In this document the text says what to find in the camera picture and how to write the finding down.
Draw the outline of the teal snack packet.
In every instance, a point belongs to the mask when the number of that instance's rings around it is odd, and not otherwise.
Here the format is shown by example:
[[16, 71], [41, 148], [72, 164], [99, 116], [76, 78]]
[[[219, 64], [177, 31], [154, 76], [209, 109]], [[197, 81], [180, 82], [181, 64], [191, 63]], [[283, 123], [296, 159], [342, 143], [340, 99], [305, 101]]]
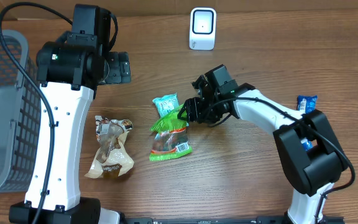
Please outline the teal snack packet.
[[164, 117], [179, 106], [177, 94], [165, 95], [152, 100], [157, 108], [160, 117]]

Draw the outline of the green packet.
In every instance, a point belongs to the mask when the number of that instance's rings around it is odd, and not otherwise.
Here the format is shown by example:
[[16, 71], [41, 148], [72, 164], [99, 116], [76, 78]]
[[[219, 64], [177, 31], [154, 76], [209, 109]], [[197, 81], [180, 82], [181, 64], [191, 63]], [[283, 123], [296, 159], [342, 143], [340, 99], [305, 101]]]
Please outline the green packet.
[[188, 123], [178, 114], [183, 105], [162, 116], [150, 128], [155, 138], [150, 150], [149, 161], [166, 161], [178, 159], [193, 152], [187, 135]]

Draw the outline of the beige snack bag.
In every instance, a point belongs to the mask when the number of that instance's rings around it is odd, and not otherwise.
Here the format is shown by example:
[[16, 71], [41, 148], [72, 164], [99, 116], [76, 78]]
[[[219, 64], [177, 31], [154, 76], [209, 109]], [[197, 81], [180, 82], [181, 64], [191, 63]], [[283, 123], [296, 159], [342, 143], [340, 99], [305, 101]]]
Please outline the beige snack bag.
[[133, 159], [124, 147], [127, 135], [133, 128], [132, 122], [128, 119], [108, 119], [100, 115], [94, 118], [99, 149], [85, 177], [114, 179], [126, 174], [134, 166]]

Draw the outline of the blue snack bar wrapper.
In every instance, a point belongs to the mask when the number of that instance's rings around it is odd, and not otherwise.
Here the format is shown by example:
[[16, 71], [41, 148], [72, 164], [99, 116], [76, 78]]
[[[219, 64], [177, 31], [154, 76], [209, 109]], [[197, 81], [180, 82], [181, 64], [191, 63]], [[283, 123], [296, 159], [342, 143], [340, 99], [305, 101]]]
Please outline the blue snack bar wrapper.
[[[316, 108], [316, 101], [318, 99], [318, 96], [303, 96], [299, 95], [297, 98], [297, 109], [298, 111], [301, 111], [302, 113], [310, 113]], [[308, 151], [309, 149], [313, 148], [313, 144], [311, 141], [307, 140], [307, 138], [304, 138], [301, 140], [303, 148]]]

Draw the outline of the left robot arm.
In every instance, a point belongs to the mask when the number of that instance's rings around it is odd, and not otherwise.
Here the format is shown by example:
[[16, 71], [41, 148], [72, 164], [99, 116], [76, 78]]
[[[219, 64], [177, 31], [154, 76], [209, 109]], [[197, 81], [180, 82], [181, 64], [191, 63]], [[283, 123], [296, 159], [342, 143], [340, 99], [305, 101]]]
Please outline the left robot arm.
[[117, 19], [99, 6], [77, 4], [71, 30], [36, 56], [42, 100], [34, 171], [23, 202], [10, 207], [12, 223], [124, 223], [120, 212], [82, 197], [79, 163], [85, 120], [99, 85], [131, 81], [129, 57], [115, 52]]

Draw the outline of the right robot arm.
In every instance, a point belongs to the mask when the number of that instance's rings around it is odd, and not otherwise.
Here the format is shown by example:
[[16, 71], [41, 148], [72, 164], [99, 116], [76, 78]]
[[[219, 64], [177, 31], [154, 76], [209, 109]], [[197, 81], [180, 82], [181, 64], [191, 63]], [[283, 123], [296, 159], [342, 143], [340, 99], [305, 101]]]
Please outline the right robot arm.
[[233, 116], [273, 135], [293, 196], [283, 215], [257, 217], [256, 223], [344, 223], [342, 217], [323, 215], [327, 195], [338, 190], [335, 182], [352, 168], [323, 112], [282, 106], [253, 85], [237, 84], [224, 65], [206, 72], [192, 86], [198, 96], [185, 101], [178, 119], [217, 126]]

